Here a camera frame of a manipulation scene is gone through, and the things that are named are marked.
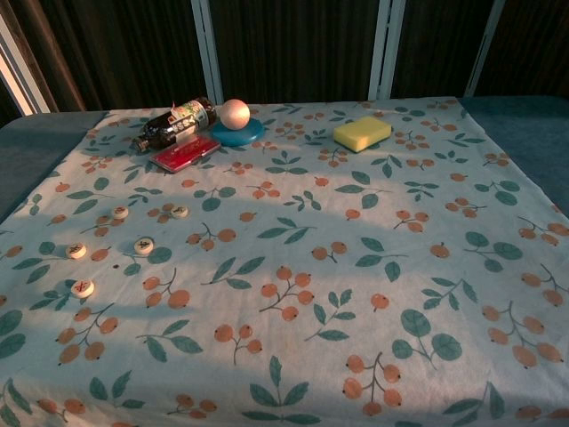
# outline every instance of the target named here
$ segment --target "sponge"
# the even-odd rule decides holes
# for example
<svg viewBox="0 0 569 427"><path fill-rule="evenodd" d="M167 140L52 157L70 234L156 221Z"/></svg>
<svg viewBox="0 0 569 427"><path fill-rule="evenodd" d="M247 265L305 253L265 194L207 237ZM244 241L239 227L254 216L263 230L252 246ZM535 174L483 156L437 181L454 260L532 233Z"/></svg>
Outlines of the sponge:
<svg viewBox="0 0 569 427"><path fill-rule="evenodd" d="M362 117L334 129L334 140L356 153L390 135L391 125L373 117Z"/></svg>

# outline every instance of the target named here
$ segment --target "ball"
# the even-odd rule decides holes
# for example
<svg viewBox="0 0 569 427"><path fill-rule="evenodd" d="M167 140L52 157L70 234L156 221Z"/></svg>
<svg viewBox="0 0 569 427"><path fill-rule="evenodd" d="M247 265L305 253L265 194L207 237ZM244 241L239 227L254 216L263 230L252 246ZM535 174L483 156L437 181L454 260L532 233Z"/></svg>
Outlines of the ball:
<svg viewBox="0 0 569 427"><path fill-rule="evenodd" d="M220 109L220 119L232 131L243 129L249 123L249 107L241 100L229 100Z"/></svg>

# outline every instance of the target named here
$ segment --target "floral tablecloth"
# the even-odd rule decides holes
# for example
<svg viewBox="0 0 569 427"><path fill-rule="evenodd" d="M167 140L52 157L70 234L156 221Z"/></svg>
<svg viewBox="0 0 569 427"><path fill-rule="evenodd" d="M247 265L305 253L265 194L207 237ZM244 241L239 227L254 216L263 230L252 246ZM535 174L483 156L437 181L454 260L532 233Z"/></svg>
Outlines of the floral tablecloth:
<svg viewBox="0 0 569 427"><path fill-rule="evenodd" d="M251 108L175 175L113 111L0 225L4 423L567 425L569 221L457 100Z"/></svg>

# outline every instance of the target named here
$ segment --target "blue dish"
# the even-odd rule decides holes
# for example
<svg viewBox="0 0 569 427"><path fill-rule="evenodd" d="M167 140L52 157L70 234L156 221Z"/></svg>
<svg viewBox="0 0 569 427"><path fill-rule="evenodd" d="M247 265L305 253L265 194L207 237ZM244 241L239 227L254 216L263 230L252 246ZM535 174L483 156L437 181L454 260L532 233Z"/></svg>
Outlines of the blue dish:
<svg viewBox="0 0 569 427"><path fill-rule="evenodd" d="M265 128L256 118L252 118L247 126L238 131L232 131L221 122L216 123L210 131L211 136L225 147L250 144L265 134Z"/></svg>

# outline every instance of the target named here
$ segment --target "dark curtain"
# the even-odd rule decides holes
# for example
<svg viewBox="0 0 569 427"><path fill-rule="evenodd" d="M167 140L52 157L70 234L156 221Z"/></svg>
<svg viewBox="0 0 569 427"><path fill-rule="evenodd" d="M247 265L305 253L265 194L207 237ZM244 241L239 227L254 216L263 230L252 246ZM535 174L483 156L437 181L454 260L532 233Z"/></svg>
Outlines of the dark curtain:
<svg viewBox="0 0 569 427"><path fill-rule="evenodd" d="M14 118L20 116L20 111L12 100L12 96L4 86L4 82L0 80L0 127L7 125Z"/></svg>
<svg viewBox="0 0 569 427"><path fill-rule="evenodd" d="M569 97L569 2L508 0L476 95Z"/></svg>
<svg viewBox="0 0 569 427"><path fill-rule="evenodd" d="M391 97L463 96L492 3L407 0Z"/></svg>
<svg viewBox="0 0 569 427"><path fill-rule="evenodd" d="M189 0L0 0L53 110L169 106L205 94Z"/></svg>
<svg viewBox="0 0 569 427"><path fill-rule="evenodd" d="M379 0L211 0L225 99L367 98Z"/></svg>

